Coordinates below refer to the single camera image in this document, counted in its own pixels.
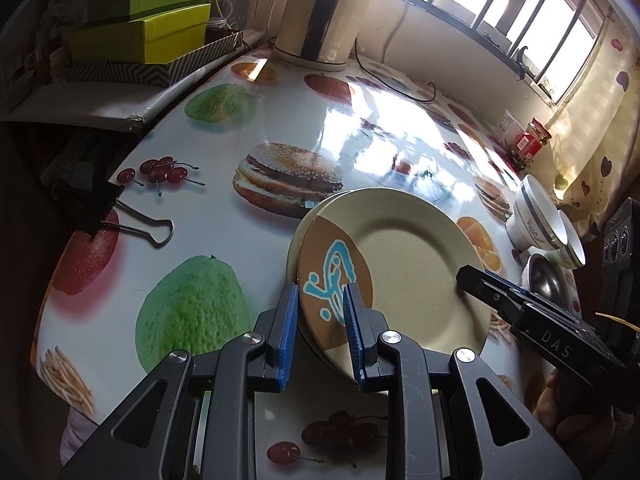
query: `finger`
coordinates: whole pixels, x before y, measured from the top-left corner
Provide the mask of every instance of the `finger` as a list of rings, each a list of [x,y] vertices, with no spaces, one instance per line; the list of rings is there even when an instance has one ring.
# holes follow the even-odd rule
[[[551,434],[556,432],[558,424],[558,405],[554,399],[554,393],[555,390],[552,388],[547,388],[542,392],[533,412],[538,422]]]
[[[613,440],[616,425],[612,412],[603,416],[589,430],[576,438],[567,448],[567,455],[578,469],[585,471],[599,459]]]
[[[554,368],[554,371],[551,372],[549,378],[546,380],[547,388],[555,388],[558,386],[558,381],[560,380],[560,370]]]
[[[556,436],[560,440],[573,440],[583,434],[591,426],[600,420],[597,415],[574,415],[568,416],[558,424]]]

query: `blue gripper pad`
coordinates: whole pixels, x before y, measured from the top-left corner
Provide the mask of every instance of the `blue gripper pad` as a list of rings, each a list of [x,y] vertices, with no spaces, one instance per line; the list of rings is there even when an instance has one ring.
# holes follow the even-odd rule
[[[353,377],[359,387],[364,386],[364,345],[362,344],[362,334],[355,317],[353,301],[347,287],[342,292],[342,312],[344,314],[344,327],[347,329],[347,341],[349,342],[349,352],[351,354],[351,365],[353,366]]]
[[[298,326],[298,287],[293,286],[289,301],[287,302],[287,314],[284,321],[284,329],[278,345],[278,371],[276,379],[280,390],[283,391],[289,376],[291,375],[291,362],[293,361],[293,345],[296,339],[296,327]]]

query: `chevron patterned tray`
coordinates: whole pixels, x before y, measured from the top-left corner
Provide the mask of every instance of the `chevron patterned tray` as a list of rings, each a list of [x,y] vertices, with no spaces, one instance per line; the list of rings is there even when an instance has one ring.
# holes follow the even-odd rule
[[[66,69],[69,82],[84,83],[132,83],[169,88],[180,79],[195,72],[207,63],[234,51],[242,44],[242,30],[229,30],[228,36],[185,54],[171,63],[91,63],[79,64]]]

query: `heart patterned curtain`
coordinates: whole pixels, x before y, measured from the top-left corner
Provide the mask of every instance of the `heart patterned curtain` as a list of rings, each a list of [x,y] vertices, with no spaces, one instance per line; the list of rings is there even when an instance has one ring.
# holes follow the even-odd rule
[[[610,10],[582,73],[546,124],[550,148],[529,168],[583,241],[598,234],[619,193],[640,172],[639,56]]]

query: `green mango print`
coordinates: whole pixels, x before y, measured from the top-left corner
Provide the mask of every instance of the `green mango print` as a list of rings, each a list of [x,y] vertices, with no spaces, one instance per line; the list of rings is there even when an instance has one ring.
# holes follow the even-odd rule
[[[237,130],[254,118],[258,99],[240,85],[224,83],[192,97],[184,107],[184,113],[198,129]]]
[[[219,350],[251,330],[249,310],[231,266],[194,256],[166,275],[146,296],[136,321],[136,351],[146,372],[171,350]]]

